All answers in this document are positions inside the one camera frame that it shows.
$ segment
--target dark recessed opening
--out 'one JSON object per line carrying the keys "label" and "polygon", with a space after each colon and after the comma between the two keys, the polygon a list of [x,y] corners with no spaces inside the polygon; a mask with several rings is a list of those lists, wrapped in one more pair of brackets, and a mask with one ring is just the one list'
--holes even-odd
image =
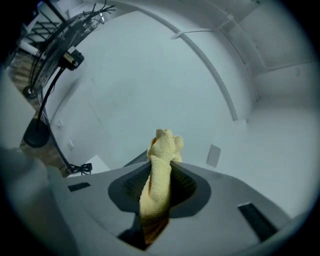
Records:
{"label": "dark recessed opening", "polygon": [[[169,219],[193,216],[209,201],[211,187],[201,176],[174,162],[170,165],[172,170]],[[139,201],[150,172],[151,162],[148,162],[114,180],[108,188],[109,197],[119,210],[136,214],[132,226],[124,230],[118,238],[142,250],[147,246],[140,226]]]}

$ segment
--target mesh vent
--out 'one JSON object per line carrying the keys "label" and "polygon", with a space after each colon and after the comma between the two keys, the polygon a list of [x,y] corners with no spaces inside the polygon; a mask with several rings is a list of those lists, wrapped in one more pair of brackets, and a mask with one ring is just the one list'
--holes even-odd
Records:
{"label": "mesh vent", "polygon": [[[151,167],[146,168],[131,178],[127,179],[123,184],[123,191],[130,198],[139,202],[142,190],[147,182]],[[180,170],[172,167],[171,171],[171,201],[170,206],[176,206],[191,197],[197,188],[196,182],[184,174]]]}

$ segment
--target black slot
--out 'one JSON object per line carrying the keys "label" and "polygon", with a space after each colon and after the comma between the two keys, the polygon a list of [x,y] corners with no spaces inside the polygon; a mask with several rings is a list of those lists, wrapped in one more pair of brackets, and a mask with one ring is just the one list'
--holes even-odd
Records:
{"label": "black slot", "polygon": [[278,231],[253,203],[239,205],[238,209],[261,242],[267,240]]}
{"label": "black slot", "polygon": [[74,191],[82,190],[82,189],[90,187],[90,186],[91,185],[88,182],[81,182],[78,184],[70,185],[70,186],[68,186],[68,188],[71,192],[74,192]]}

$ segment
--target fan stand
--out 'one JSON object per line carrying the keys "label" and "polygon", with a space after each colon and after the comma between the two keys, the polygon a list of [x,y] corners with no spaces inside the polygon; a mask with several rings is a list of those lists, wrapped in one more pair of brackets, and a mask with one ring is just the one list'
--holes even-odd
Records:
{"label": "fan stand", "polygon": [[48,126],[40,121],[38,129],[36,129],[37,119],[32,119],[28,128],[26,129],[23,140],[30,147],[41,148],[47,144],[50,132]]}

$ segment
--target towel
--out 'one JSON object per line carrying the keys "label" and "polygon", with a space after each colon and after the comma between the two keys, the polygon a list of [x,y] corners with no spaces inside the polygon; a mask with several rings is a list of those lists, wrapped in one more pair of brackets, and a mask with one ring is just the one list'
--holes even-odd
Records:
{"label": "towel", "polygon": [[140,224],[146,245],[151,244],[169,221],[171,161],[181,162],[184,141],[167,129],[158,129],[147,157],[151,172],[140,196]]}

